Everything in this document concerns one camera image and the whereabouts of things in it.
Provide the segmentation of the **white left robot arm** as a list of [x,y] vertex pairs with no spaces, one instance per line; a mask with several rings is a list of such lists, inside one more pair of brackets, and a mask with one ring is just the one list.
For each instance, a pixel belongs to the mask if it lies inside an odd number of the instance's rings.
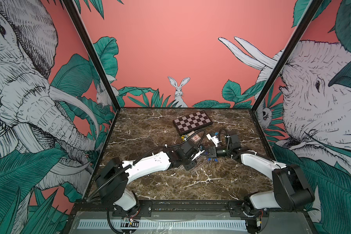
[[120,161],[119,158],[114,158],[98,174],[95,180],[97,189],[89,199],[93,200],[98,195],[101,204],[107,207],[119,206],[128,216],[136,214],[140,209],[140,202],[134,192],[126,188],[128,184],[152,173],[180,166],[189,171],[195,167],[197,158],[202,153],[202,146],[193,141],[185,141],[156,147],[138,160]]

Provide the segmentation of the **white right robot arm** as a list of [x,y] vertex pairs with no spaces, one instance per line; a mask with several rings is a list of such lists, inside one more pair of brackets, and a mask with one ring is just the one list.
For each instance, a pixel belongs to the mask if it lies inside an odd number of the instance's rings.
[[225,136],[225,145],[221,145],[219,135],[207,134],[207,139],[214,144],[206,150],[208,157],[230,158],[271,180],[273,190],[253,193],[244,199],[242,208],[246,216],[266,209],[292,212],[314,202],[315,193],[300,166],[266,159],[253,149],[243,147],[237,135]]

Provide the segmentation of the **playing card box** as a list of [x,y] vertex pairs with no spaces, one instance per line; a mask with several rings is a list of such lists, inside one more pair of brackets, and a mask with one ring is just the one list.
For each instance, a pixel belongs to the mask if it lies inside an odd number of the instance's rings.
[[195,144],[199,143],[201,140],[201,137],[199,135],[194,135],[192,138],[191,138],[191,141]]

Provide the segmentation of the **folding chess board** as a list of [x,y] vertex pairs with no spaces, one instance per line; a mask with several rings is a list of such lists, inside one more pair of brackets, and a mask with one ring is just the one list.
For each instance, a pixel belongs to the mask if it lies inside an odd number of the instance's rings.
[[188,134],[212,124],[213,121],[205,111],[197,111],[173,120],[173,125],[180,135]]

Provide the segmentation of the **white perforated strip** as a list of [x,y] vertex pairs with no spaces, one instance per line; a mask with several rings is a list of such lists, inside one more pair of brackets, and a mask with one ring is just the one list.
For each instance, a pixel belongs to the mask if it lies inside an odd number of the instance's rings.
[[137,222],[122,222],[113,220],[111,225],[122,230],[229,230],[246,231],[244,220],[140,220]]

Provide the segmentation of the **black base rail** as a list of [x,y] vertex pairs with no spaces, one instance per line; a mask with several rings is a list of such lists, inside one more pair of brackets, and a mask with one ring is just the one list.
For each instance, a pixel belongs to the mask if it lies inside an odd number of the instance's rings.
[[[111,205],[110,215],[113,217],[154,217],[155,212],[171,212],[171,213],[206,213],[227,212],[230,217],[246,217],[243,213],[247,202],[243,200],[139,200],[139,208],[137,213],[127,215],[121,207]],[[264,217],[268,217],[269,212],[289,212],[280,208],[261,208]],[[74,205],[71,215],[76,216],[77,212],[102,212],[106,214],[107,206],[95,203],[79,202]]]

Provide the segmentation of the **black corner frame post right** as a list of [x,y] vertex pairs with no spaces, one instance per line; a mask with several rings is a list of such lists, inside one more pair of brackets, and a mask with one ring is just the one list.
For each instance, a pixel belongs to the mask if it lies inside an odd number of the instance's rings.
[[252,106],[251,112],[256,112],[257,109],[259,108],[259,105],[264,100],[265,96],[267,95],[268,91],[272,87],[273,83],[279,77],[279,73],[281,69],[284,67],[286,61],[289,59],[294,48],[296,47],[297,43],[300,41],[301,37],[305,33],[306,29],[308,28],[310,22],[312,21],[313,17],[315,16],[316,12],[318,11],[322,3],[323,3],[322,0],[314,0],[314,1],[310,1],[309,4],[307,5],[305,12],[303,13],[298,25],[296,26],[296,29],[293,32],[289,42],[287,43],[279,61],[275,65],[262,91],[260,92],[257,100]]

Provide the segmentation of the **black corner frame post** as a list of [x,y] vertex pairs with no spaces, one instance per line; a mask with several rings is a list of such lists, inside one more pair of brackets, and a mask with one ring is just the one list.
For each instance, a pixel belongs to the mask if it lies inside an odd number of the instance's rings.
[[87,50],[89,58],[91,59],[93,65],[98,73],[99,78],[101,79],[104,87],[106,88],[106,91],[110,97],[110,100],[112,101],[113,106],[119,112],[121,110],[121,107],[118,103],[118,100],[116,99],[115,94],[112,91],[111,84],[108,82],[106,73],[105,73],[103,66],[100,62],[100,59],[96,53],[94,45],[92,44],[91,39],[90,39],[90,37],[87,33],[87,30],[84,26],[84,23],[82,22],[80,14],[77,11],[77,8],[75,6],[75,2],[69,1],[69,0],[63,0],[62,3],[65,6],[65,8],[66,8],[66,10],[67,10],[72,22],[73,22],[73,25],[76,28],[85,48]]
[[322,0],[314,0],[314,1],[310,1],[309,4],[307,5],[305,12],[303,13],[298,25],[296,26],[296,29],[293,32],[289,42],[287,43],[279,61],[275,65],[262,91],[260,92],[257,100],[252,106],[251,112],[256,112],[257,109],[259,108],[259,105],[264,100],[265,96],[267,95],[268,91],[272,87],[273,83],[279,77],[279,73],[281,69],[284,67],[286,61],[289,59],[294,48],[296,47],[297,43],[300,41],[301,37],[305,33],[306,29],[308,28],[310,22],[312,21],[313,17],[315,16],[316,12],[318,11],[322,3],[323,3]]

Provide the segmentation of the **black corner frame post left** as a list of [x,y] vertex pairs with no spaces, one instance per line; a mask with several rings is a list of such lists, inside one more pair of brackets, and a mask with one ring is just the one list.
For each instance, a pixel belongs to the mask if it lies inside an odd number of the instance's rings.
[[112,101],[113,106],[119,112],[121,110],[121,107],[118,103],[118,100],[116,99],[115,94],[112,91],[111,84],[108,82],[106,73],[105,73],[103,66],[100,62],[100,59],[96,53],[94,45],[92,44],[91,39],[90,39],[90,37],[87,33],[87,30],[84,26],[84,23],[82,22],[80,14],[77,11],[77,8],[75,6],[75,2],[69,1],[69,0],[63,0],[62,3],[65,6],[65,8],[66,8],[66,10],[67,10],[72,22],[73,22],[73,25],[76,28],[85,48],[87,50],[89,58],[91,59],[93,65],[98,73],[99,78],[101,79],[104,87],[106,88],[106,91],[110,97],[110,100]]

